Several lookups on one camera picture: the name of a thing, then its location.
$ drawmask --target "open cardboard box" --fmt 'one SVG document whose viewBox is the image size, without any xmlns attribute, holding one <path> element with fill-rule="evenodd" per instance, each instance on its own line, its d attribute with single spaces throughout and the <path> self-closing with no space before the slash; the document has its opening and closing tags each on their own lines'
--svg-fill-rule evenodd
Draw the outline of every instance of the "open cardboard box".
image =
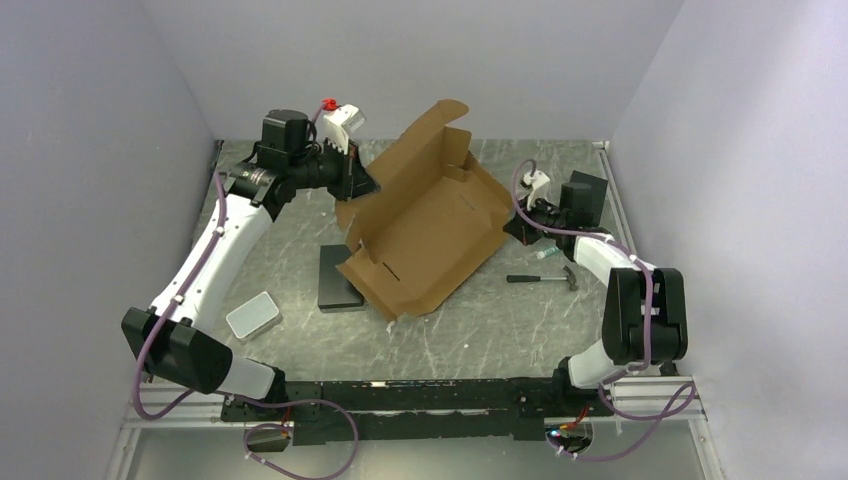
<svg viewBox="0 0 848 480">
<path fill-rule="evenodd" d="M 351 257 L 339 271 L 387 320 L 439 305 L 506 241 L 509 192 L 468 151 L 468 113 L 441 100 L 368 167 L 379 193 L 336 203 Z"/>
</svg>

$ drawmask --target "gray wall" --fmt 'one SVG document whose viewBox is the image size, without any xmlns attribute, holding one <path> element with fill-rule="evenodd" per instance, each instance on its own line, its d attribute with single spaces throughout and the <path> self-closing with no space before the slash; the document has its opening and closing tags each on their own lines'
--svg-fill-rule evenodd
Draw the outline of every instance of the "gray wall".
<svg viewBox="0 0 848 480">
<path fill-rule="evenodd" d="M 132 0 L 0 6 L 0 465 L 98 479 L 130 386 L 120 332 L 188 251 L 212 137 Z"/>
<path fill-rule="evenodd" d="M 477 138 L 608 139 L 682 0 L 145 0 L 218 138 L 271 107 L 361 107 L 394 138 L 439 98 Z"/>
<path fill-rule="evenodd" d="M 848 478 L 848 5 L 687 0 L 612 139 L 730 478 Z"/>
</svg>

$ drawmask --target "floor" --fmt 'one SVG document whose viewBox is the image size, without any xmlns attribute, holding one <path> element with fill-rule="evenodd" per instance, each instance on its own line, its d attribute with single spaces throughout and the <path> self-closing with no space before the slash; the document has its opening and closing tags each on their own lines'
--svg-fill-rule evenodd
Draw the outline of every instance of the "floor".
<svg viewBox="0 0 848 480">
<path fill-rule="evenodd" d="M 391 144 L 367 141 L 367 161 Z M 245 158 L 252 142 L 225 142 L 219 168 Z M 605 176 L 590 142 L 476 140 L 471 151 L 504 185 L 515 165 L 538 160 L 553 184 L 574 169 Z M 215 202 L 210 189 L 197 234 Z M 321 313 L 316 305 L 320 245 L 341 243 L 333 198 L 316 190 L 298 193 L 256 244 L 226 295 L 216 338 L 237 353 L 282 368 L 290 380 L 446 379 L 548 376 L 565 356 L 599 338 L 605 289 L 574 267 L 579 290 L 564 282 L 507 284 L 507 274 L 557 275 L 568 260 L 561 254 L 537 260 L 543 240 L 524 247 L 510 239 L 435 312 L 402 317 L 391 329 L 375 310 Z M 622 237 L 610 196 L 601 225 Z M 236 339 L 224 316 L 267 291 L 283 318 L 246 342 Z"/>
</svg>

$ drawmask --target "cardboard flap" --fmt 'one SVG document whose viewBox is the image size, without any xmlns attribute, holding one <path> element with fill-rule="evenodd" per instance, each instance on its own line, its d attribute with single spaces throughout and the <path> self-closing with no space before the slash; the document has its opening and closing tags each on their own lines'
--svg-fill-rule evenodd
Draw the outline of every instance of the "cardboard flap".
<svg viewBox="0 0 848 480">
<path fill-rule="evenodd" d="M 374 263 L 365 249 L 354 253 L 337 267 L 363 297 L 386 319 L 394 320 L 401 313 L 398 304 L 411 301 L 409 293 L 385 263 Z"/>
<path fill-rule="evenodd" d="M 424 115 L 418 117 L 418 120 L 401 134 L 398 141 L 371 162 L 366 170 L 380 185 L 391 182 L 399 167 L 410 162 L 427 142 L 442 133 L 445 125 L 466 113 L 468 106 L 458 100 L 439 100 Z"/>
</svg>

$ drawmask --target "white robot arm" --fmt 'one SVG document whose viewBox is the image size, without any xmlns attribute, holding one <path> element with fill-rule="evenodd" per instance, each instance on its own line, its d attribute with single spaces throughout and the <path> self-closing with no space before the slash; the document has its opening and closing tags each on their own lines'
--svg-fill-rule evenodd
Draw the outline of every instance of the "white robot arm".
<svg viewBox="0 0 848 480">
<path fill-rule="evenodd" d="M 310 140 L 315 128 L 305 114 L 269 112 L 262 140 L 248 159 L 227 172 L 221 186 L 224 198 L 182 268 L 148 309 L 131 308 L 124 316 L 121 328 L 148 373 L 200 393 L 285 400 L 281 370 L 234 355 L 211 334 L 248 252 L 297 190 L 325 187 L 346 201 L 379 189 L 350 140 L 352 130 L 364 122 L 359 109 L 345 105 L 324 119 L 328 138 L 321 145 Z"/>
<path fill-rule="evenodd" d="M 682 358 L 688 342 L 683 278 L 675 269 L 657 268 L 625 254 L 623 246 L 599 228 L 606 180 L 574 172 L 561 187 L 558 205 L 547 199 L 550 178 L 535 167 L 521 177 L 520 184 L 527 192 L 516 200 L 520 212 L 516 211 L 504 231 L 525 245 L 542 237 L 555 239 L 566 257 L 607 287 L 601 339 L 563 361 L 570 384 L 578 389 L 595 388 L 631 366 L 644 367 L 646 357 L 650 363 Z M 645 275 L 651 277 L 650 295 L 646 295 Z M 653 298 L 646 314 L 649 297 Z M 647 355 L 646 318 L 652 350 Z"/>
</svg>

